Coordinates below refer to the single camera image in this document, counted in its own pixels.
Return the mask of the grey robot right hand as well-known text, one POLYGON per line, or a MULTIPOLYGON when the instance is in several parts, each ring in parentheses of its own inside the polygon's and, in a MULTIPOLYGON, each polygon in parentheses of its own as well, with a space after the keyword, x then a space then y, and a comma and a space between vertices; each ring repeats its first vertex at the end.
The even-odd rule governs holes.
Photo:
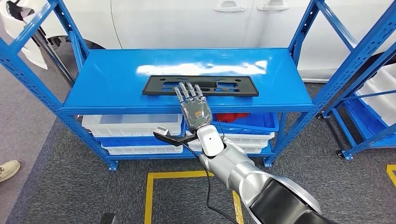
POLYGON ((174 87, 190 133, 212 123, 212 112, 198 84, 179 82, 174 87))

